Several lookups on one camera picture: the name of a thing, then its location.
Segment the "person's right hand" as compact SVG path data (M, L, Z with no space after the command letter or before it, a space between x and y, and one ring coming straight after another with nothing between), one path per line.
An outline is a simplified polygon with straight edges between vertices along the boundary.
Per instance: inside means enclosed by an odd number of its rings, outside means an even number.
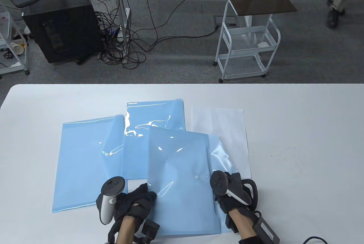
M230 174L215 170L210 177L210 186L224 213L233 209L256 210L258 190L252 179L242 179L238 172Z

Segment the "person's left hand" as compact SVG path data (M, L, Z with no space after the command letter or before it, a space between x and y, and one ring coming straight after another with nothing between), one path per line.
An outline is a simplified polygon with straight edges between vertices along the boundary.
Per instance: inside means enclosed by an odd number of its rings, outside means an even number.
M156 201L156 193L147 190L147 184L141 184L133 192L120 193L116 197L113 217L116 222L122 221L124 217L133 217L136 227L147 219L152 206Z

